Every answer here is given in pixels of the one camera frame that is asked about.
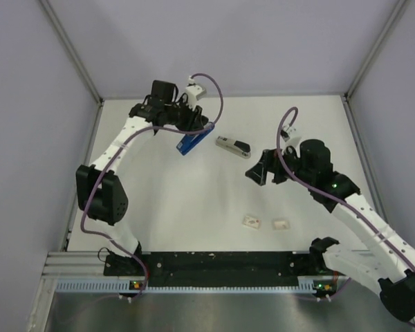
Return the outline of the grey black stapler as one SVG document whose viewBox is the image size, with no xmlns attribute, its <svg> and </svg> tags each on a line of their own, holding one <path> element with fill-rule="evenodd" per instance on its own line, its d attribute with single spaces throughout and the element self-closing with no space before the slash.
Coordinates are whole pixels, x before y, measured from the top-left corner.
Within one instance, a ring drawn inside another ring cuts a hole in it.
<svg viewBox="0 0 415 332">
<path fill-rule="evenodd" d="M 216 146 L 240 156 L 241 158 L 249 159 L 251 157 L 251 148 L 246 142 L 218 136 L 215 140 L 215 144 Z"/>
</svg>

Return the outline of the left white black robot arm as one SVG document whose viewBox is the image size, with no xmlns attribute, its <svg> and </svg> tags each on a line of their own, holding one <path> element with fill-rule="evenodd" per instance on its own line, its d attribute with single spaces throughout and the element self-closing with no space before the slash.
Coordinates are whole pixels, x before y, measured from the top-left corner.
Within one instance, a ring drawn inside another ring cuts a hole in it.
<svg viewBox="0 0 415 332">
<path fill-rule="evenodd" d="M 80 165 L 75 173 L 82 219 L 91 219 L 98 226 L 97 230 L 88 230 L 82 225 L 81 231 L 105 238 L 120 255 L 119 266 L 128 274 L 141 270 L 143 258 L 136 253 L 137 238 L 123 220 L 129 199 L 122 184 L 122 168 L 166 125 L 174 131 L 195 135 L 205 131 L 209 120 L 198 105 L 205 94 L 205 87 L 193 78 L 181 95 L 175 84 L 153 81 L 151 93 L 131 108 L 111 144 L 90 165 Z"/>
</svg>

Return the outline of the blue stapler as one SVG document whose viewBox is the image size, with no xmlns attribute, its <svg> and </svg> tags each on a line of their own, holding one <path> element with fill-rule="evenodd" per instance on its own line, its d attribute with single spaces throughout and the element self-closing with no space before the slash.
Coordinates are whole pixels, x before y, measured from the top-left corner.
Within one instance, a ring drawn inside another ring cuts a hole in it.
<svg viewBox="0 0 415 332">
<path fill-rule="evenodd" d="M 184 135 L 180 142 L 177 144 L 176 149 L 182 155 L 186 156 L 190 153 L 195 146 L 197 146 L 206 136 L 208 136 L 215 128 L 212 122 L 208 122 L 202 133 L 196 135 Z"/>
</svg>

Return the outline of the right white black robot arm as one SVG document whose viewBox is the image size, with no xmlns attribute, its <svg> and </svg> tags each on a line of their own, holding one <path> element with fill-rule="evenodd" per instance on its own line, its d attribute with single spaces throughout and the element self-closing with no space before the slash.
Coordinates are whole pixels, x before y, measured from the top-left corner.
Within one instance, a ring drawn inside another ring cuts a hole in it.
<svg viewBox="0 0 415 332">
<path fill-rule="evenodd" d="M 346 275 L 379 296 L 397 320 L 411 322 L 415 318 L 415 248 L 381 218 L 348 176 L 334 170 L 329 148 L 321 140 L 309 139 L 298 149 L 266 149 L 245 175 L 263 186 L 268 174 L 273 174 L 274 184 L 292 180 L 306 187 L 313 200 L 345 224 L 371 253 L 363 257 L 333 238 L 316 239 L 310 247 L 311 269 Z"/>
</svg>

